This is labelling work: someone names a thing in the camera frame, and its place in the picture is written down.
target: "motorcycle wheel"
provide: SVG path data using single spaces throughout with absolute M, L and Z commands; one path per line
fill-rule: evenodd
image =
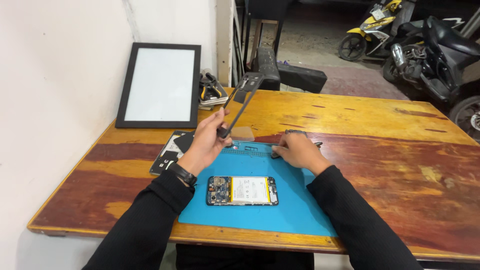
M 400 76 L 400 74 L 398 73 L 398 69 L 396 68 L 395 61 L 391 56 L 388 57 L 385 61 L 383 73 L 384 79 L 392 84 L 398 83 L 402 80 L 402 77 Z
M 469 97 L 456 104 L 450 111 L 449 118 L 480 143 L 480 96 Z
M 343 38 L 338 46 L 338 54 L 342 59 L 355 61 L 367 50 L 367 41 L 358 33 L 351 33 Z

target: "black sweater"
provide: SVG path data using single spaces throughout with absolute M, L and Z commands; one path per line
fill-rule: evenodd
M 422 269 L 402 240 L 335 166 L 307 188 L 330 218 L 354 269 Z M 194 188 L 163 171 L 138 194 L 83 269 L 157 270 L 173 221 L 193 193 Z

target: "blue silicone mat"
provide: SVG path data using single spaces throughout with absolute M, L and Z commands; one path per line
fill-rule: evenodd
M 271 159 L 270 144 L 235 141 L 238 150 L 223 149 L 198 175 L 193 199 L 179 222 L 285 233 L 336 236 L 306 185 L 314 180 L 308 170 L 290 166 L 282 158 Z M 210 176 L 271 176 L 278 192 L 277 206 L 208 206 Z

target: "black watch strap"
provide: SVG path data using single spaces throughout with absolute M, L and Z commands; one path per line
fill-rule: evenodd
M 182 168 L 180 165 L 178 165 L 174 161 L 170 161 L 170 163 L 167 166 L 167 170 L 173 172 L 175 175 L 181 178 L 189 186 L 194 186 L 195 183 L 197 182 L 197 177 L 195 177 L 195 175 L 189 173 L 187 170 Z

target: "wooden table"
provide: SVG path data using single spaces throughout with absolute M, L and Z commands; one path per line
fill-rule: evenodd
M 237 126 L 268 143 L 285 129 L 307 131 L 416 257 L 480 261 L 480 147 L 430 103 L 258 91 Z M 105 236 L 154 178 L 148 170 L 172 132 L 112 123 L 28 229 Z M 170 241 L 345 253 L 335 237 L 177 221 Z

